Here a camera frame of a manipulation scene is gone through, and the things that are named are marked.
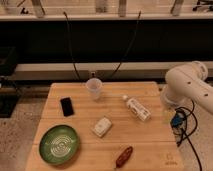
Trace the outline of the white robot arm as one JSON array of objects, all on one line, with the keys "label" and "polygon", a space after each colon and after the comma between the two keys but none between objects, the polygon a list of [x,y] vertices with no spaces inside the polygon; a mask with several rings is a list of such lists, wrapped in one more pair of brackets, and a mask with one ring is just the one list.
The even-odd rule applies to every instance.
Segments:
[{"label": "white robot arm", "polygon": [[176,66],[165,74],[166,85],[161,102],[166,108],[177,108],[191,99],[213,115],[213,87],[205,82],[208,69],[203,62],[192,61]]}]

